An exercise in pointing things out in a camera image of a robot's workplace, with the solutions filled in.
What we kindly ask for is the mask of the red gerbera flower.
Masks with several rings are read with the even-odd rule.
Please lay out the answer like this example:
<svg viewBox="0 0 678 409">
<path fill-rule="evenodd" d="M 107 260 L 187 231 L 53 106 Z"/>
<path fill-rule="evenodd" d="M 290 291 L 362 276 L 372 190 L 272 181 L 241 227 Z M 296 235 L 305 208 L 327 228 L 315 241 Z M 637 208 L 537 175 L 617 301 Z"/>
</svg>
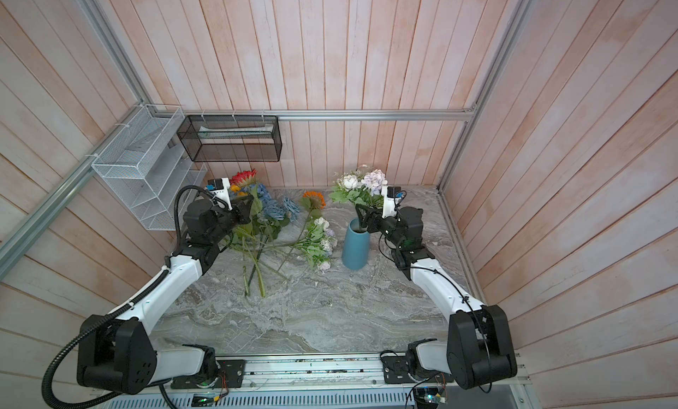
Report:
<svg viewBox="0 0 678 409">
<path fill-rule="evenodd" d="M 242 171 L 231 178 L 231 196 L 235 202 L 251 204 L 249 216 L 245 224 L 240 225 L 235 232 L 236 250 L 245 261 L 245 296 L 252 290 L 252 282 L 256 281 L 261 297 L 266 296 L 266 289 L 261 272 L 261 254 L 264 248 L 263 206 L 259 197 L 259 181 L 256 170 Z"/>
</svg>

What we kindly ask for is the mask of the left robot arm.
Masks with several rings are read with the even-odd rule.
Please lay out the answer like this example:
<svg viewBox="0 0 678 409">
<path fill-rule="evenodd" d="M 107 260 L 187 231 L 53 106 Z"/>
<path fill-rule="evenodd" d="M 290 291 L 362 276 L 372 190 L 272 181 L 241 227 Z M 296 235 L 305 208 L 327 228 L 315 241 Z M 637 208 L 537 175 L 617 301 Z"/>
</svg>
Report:
<svg viewBox="0 0 678 409">
<path fill-rule="evenodd" d="M 81 325 L 79 385 L 137 394 L 150 384 L 176 377 L 213 384 L 219 374 L 215 351 L 206 345 L 156 350 L 150 334 L 190 285 L 211 268 L 220 242 L 249 222 L 252 197 L 230 203 L 198 199 L 183 214 L 185 230 L 160 272 L 129 301 L 107 315 L 92 315 Z"/>
</svg>

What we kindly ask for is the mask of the lilac white flower bunch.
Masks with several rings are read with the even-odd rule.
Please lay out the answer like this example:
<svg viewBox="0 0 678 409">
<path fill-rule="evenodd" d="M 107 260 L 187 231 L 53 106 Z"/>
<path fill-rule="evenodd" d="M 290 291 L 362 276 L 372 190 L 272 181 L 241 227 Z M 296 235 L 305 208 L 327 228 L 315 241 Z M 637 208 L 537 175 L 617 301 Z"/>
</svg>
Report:
<svg viewBox="0 0 678 409">
<path fill-rule="evenodd" d="M 381 190 L 384 185 L 388 185 L 388 180 L 382 170 L 370 170 L 363 165 L 340 175 L 332 186 L 330 198 L 332 202 L 350 203 L 354 209 L 358 203 L 376 207 L 381 209 L 382 214 Z"/>
</svg>

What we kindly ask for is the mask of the teal ceramic vase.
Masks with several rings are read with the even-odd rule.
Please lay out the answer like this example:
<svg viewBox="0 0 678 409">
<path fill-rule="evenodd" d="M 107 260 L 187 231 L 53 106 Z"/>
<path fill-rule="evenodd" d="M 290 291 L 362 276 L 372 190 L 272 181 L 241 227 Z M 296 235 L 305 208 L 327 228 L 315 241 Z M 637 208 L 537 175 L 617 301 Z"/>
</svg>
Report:
<svg viewBox="0 0 678 409">
<path fill-rule="evenodd" d="M 370 233 L 360 227 L 358 218 L 349 223 L 342 251 L 342 263 L 347 269 L 358 271 L 367 265 L 370 251 Z"/>
</svg>

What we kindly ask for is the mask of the dusty blue rose bunch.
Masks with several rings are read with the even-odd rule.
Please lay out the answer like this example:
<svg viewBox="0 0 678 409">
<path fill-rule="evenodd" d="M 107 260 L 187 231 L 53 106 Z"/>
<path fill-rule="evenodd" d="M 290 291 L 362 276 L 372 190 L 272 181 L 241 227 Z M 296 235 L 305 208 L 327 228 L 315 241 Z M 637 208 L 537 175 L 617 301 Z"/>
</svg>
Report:
<svg viewBox="0 0 678 409">
<path fill-rule="evenodd" d="M 301 209 L 288 197 L 274 199 L 263 184 L 255 190 L 261 203 L 261 211 L 255 216 L 259 234 L 266 241 L 275 241 L 284 227 L 298 219 Z"/>
</svg>

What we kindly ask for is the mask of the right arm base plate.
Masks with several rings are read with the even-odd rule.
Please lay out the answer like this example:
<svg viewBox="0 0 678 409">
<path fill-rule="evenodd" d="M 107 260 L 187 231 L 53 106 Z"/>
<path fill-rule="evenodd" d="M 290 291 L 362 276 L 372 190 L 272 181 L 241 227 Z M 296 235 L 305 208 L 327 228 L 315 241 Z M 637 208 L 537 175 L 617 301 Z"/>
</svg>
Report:
<svg viewBox="0 0 678 409">
<path fill-rule="evenodd" d="M 415 384 L 429 381 L 454 382 L 450 374 L 422 368 L 411 354 L 386 350 L 379 355 L 386 384 Z"/>
</svg>

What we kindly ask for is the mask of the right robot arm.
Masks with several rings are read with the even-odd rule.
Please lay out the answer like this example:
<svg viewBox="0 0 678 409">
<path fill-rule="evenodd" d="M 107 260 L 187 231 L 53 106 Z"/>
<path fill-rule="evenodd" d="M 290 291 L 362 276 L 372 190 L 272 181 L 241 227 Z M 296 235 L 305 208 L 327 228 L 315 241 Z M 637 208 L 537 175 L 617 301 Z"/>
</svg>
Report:
<svg viewBox="0 0 678 409">
<path fill-rule="evenodd" d="M 446 273 L 424 245 L 422 209 L 396 208 L 386 216 L 359 204 L 356 211 L 359 225 L 385 239 L 395 267 L 448 320 L 445 340 L 408 345 L 409 374 L 417 379 L 446 374 L 464 390 L 515 377 L 518 366 L 506 313 L 474 298 Z"/>
</svg>

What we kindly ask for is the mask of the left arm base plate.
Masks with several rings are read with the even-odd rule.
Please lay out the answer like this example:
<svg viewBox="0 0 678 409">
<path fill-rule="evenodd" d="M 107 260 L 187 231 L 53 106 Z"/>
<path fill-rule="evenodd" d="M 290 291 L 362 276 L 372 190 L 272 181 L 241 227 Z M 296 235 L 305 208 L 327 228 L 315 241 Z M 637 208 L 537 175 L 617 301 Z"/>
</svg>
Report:
<svg viewBox="0 0 678 409">
<path fill-rule="evenodd" d="M 217 367 L 204 373 L 175 377 L 171 382 L 173 390 L 189 389 L 239 389 L 245 375 L 245 360 L 217 360 Z"/>
</svg>

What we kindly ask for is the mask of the orange flower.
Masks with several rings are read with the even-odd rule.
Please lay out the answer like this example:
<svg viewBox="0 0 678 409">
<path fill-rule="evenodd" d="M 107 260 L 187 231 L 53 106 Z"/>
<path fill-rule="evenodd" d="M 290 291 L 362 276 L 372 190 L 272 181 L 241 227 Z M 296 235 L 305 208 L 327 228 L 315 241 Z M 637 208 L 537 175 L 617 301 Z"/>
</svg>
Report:
<svg viewBox="0 0 678 409">
<path fill-rule="evenodd" d="M 293 201 L 296 202 L 301 209 L 298 219 L 303 219 L 302 228 L 309 215 L 316 217 L 322 216 L 322 212 L 327 206 L 324 196 L 316 191 L 305 191 L 297 200 Z"/>
</svg>

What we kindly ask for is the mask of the black mesh basket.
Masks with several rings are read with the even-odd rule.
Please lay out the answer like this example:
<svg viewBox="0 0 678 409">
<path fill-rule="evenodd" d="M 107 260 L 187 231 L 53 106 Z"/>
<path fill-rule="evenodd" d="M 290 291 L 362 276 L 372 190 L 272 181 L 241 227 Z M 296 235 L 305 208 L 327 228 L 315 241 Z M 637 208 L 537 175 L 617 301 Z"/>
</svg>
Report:
<svg viewBox="0 0 678 409">
<path fill-rule="evenodd" d="M 178 139 L 192 161 L 204 163 L 275 163 L 283 149 L 275 116 L 189 115 Z"/>
</svg>

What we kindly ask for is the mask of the small lilac flower spray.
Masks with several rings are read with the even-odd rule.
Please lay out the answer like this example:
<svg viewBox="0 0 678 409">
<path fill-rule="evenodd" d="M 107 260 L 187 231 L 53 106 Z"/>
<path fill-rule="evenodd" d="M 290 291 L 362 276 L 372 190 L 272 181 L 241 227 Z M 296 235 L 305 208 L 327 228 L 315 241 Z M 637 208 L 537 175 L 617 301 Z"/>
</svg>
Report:
<svg viewBox="0 0 678 409">
<path fill-rule="evenodd" d="M 275 249 L 285 248 L 284 257 L 275 271 L 279 272 L 293 255 L 299 255 L 310 268 L 316 271 L 328 271 L 331 267 L 330 259 L 337 244 L 337 237 L 328 220 L 323 216 L 309 215 L 298 239 L 275 247 Z"/>
</svg>

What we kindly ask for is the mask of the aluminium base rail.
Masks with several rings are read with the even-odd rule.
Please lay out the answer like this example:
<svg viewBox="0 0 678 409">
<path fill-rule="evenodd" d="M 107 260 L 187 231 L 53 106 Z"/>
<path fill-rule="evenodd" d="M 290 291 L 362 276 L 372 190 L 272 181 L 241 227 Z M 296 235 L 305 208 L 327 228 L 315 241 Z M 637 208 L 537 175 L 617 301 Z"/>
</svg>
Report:
<svg viewBox="0 0 678 409">
<path fill-rule="evenodd" d="M 538 408 L 524 370 L 517 377 L 465 391 L 446 374 L 413 377 L 404 356 L 303 354 L 219 358 L 207 388 L 189 378 L 160 391 L 123 395 L 109 408 Z"/>
</svg>

